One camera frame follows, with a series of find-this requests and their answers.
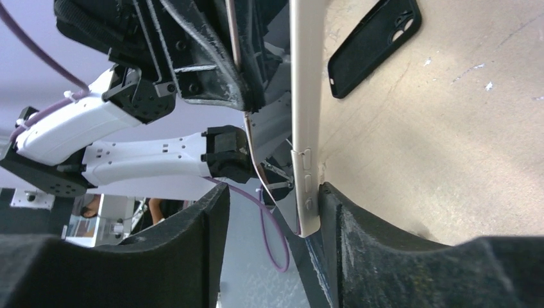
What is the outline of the white phone case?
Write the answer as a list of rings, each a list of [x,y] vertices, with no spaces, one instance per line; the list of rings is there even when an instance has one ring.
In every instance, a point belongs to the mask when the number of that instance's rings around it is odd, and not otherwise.
[[[318,210],[319,117],[326,1],[290,1],[293,171],[300,237],[321,226]]]

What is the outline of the purple smartphone black screen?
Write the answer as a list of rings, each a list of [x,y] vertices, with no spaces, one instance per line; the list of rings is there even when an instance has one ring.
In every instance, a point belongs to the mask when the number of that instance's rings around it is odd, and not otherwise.
[[[234,1],[226,1],[226,19],[235,68],[240,70]],[[291,47],[289,32],[289,89],[276,101],[244,115],[251,161],[264,185],[264,199],[278,208],[291,231],[298,235],[292,150]]]

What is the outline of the black phone case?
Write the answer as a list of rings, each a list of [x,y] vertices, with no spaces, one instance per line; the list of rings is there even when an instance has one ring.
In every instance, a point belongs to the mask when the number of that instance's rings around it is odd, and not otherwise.
[[[421,24],[422,15],[416,1],[377,1],[328,61],[332,96],[347,97],[413,37]]]

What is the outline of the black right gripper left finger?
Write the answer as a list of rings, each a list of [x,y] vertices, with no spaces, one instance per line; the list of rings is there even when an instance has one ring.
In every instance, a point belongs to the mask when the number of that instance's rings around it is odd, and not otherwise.
[[[226,184],[117,245],[1,237],[2,307],[215,307],[230,214]]]

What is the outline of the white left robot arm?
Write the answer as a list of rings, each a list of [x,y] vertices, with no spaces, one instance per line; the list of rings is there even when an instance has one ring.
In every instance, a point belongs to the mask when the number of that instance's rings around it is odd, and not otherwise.
[[[4,25],[77,89],[22,111],[1,167],[60,197],[147,177],[258,178],[248,125],[183,136],[174,116],[180,103],[246,116],[269,110],[287,90],[271,39],[289,36],[288,8],[288,1],[54,1],[58,31],[112,64],[86,83],[2,6]]]

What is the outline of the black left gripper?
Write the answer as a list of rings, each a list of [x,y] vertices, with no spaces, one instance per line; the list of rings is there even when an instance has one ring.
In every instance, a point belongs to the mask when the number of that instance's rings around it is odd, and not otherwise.
[[[146,4],[166,65],[150,45],[142,1],[54,2],[59,32],[114,64],[103,101],[148,124],[174,110],[176,90],[192,105],[255,112],[289,89],[288,1],[234,1],[240,73],[214,28],[212,1]]]

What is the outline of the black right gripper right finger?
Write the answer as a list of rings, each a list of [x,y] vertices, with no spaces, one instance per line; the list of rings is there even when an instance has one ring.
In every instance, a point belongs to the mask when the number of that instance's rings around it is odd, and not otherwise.
[[[449,246],[402,230],[330,183],[319,188],[334,307],[542,307],[543,238]]]

